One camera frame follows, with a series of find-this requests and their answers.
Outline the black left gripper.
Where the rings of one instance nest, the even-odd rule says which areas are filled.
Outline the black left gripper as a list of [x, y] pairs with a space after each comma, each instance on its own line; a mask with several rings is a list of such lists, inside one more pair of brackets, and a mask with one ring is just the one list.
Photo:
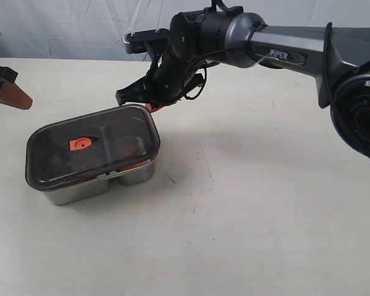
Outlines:
[[15, 83], [18, 73], [0, 66], [0, 104], [20, 110], [29, 110], [33, 99]]

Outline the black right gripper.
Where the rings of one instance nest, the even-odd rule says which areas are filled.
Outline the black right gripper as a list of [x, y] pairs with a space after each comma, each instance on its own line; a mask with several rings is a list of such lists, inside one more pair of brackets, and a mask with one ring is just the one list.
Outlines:
[[161, 64], [151, 63], [147, 74], [116, 92], [119, 105], [143, 103], [150, 112], [171, 107], [180, 98], [205, 84], [205, 78], [197, 71], [204, 60], [192, 64], [178, 59], [172, 52], [162, 54]]

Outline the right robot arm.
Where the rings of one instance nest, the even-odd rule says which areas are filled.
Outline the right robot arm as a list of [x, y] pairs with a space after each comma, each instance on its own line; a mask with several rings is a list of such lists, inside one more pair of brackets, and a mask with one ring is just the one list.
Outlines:
[[144, 77], [117, 91], [119, 105], [157, 108], [190, 99], [218, 64], [287, 69], [316, 80], [318, 104], [329, 108], [339, 136], [370, 159], [370, 28], [269, 26], [241, 6], [213, 1], [176, 14], [169, 29], [123, 40], [127, 53], [146, 52], [152, 63]]

